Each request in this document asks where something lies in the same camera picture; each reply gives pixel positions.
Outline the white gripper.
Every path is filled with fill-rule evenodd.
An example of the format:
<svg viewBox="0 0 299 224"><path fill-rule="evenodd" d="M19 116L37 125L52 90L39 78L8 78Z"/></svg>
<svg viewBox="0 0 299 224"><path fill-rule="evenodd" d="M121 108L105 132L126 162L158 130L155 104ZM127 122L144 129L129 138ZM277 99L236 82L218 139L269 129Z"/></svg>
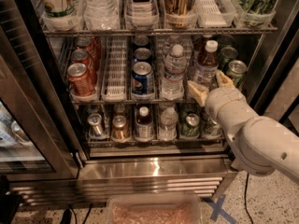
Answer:
<svg viewBox="0 0 299 224"><path fill-rule="evenodd" d="M207 87L189 80L189 94L201 107L206 106L210 118L222 127L225 134L236 134L257 113L241 91L232 88L234 82L221 70L216 71L216 80L219 88L211 93Z"/></svg>

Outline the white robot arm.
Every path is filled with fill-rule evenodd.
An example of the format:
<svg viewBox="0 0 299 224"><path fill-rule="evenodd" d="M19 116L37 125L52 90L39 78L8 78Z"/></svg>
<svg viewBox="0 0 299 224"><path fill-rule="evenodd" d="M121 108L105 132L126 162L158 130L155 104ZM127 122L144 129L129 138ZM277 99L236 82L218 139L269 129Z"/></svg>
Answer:
<svg viewBox="0 0 299 224"><path fill-rule="evenodd" d="M223 72L218 87L209 90L188 82L191 97L219 124L235 156L234 168L255 176L278 170L299 182L299 137L278 121L258 115L246 97Z"/></svg>

